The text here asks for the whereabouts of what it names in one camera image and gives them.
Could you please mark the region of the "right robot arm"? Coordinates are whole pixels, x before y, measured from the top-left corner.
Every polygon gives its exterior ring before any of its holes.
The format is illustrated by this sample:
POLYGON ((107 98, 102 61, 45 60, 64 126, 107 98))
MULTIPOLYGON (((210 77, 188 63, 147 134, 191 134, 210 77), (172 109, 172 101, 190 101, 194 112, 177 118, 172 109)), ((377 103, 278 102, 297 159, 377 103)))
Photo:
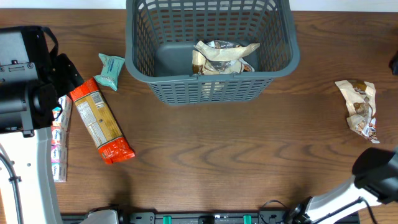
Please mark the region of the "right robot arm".
MULTIPOLYGON (((362 80, 336 82, 346 101, 349 128, 377 144, 376 88, 362 80)), ((309 197, 285 218, 285 223, 336 223, 364 208, 397 201, 397 152, 375 147, 355 161, 351 177, 332 191, 309 197)))

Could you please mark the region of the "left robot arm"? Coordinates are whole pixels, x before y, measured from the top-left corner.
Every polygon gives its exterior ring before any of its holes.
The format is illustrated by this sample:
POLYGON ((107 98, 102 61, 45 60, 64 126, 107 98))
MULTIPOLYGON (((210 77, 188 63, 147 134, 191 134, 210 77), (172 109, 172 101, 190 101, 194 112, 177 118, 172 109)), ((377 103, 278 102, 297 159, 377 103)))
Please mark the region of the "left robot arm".
POLYGON ((53 110, 84 80, 48 27, 1 29, 1 200, 7 223, 62 223, 50 159, 53 110))

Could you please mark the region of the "grey plastic mesh basket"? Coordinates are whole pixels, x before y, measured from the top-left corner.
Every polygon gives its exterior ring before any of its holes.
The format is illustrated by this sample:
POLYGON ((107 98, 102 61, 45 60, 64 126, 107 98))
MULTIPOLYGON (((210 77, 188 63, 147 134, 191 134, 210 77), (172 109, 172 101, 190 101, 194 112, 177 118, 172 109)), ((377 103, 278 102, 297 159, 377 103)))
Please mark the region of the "grey plastic mesh basket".
POLYGON ((170 105, 252 100, 300 61, 288 0, 130 0, 126 10, 126 68, 170 105), (259 44, 245 57, 253 71, 194 72, 195 44, 212 40, 259 44))

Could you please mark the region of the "brown white snack bag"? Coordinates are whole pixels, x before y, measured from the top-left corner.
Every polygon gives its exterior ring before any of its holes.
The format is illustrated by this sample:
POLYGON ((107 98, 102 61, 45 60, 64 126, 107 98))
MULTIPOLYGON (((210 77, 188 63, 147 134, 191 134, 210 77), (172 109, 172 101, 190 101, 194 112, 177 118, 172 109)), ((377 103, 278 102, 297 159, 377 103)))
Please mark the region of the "brown white snack bag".
POLYGON ((255 71, 243 58, 228 62, 210 61, 196 50, 192 51, 192 70, 195 75, 240 74, 255 71))
POLYGON ((249 44, 246 47, 233 47, 229 49, 216 49, 199 41, 194 48, 196 48, 208 60, 227 62, 231 60, 238 60, 253 53, 260 47, 260 43, 249 44))
POLYGON ((372 142, 379 144, 376 136, 376 89, 373 83, 362 80, 335 82, 343 95, 349 113, 349 128, 372 142))

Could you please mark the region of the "teal snack packet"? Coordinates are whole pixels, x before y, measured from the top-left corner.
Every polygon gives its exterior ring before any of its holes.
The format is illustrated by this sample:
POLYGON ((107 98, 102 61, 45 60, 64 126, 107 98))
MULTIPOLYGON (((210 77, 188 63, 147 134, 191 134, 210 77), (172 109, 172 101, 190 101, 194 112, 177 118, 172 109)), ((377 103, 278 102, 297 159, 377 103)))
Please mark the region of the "teal snack packet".
POLYGON ((125 59, 105 54, 98 54, 98 56, 103 63, 103 68, 100 75, 94 76, 96 82, 117 91, 118 78, 125 63, 125 59))

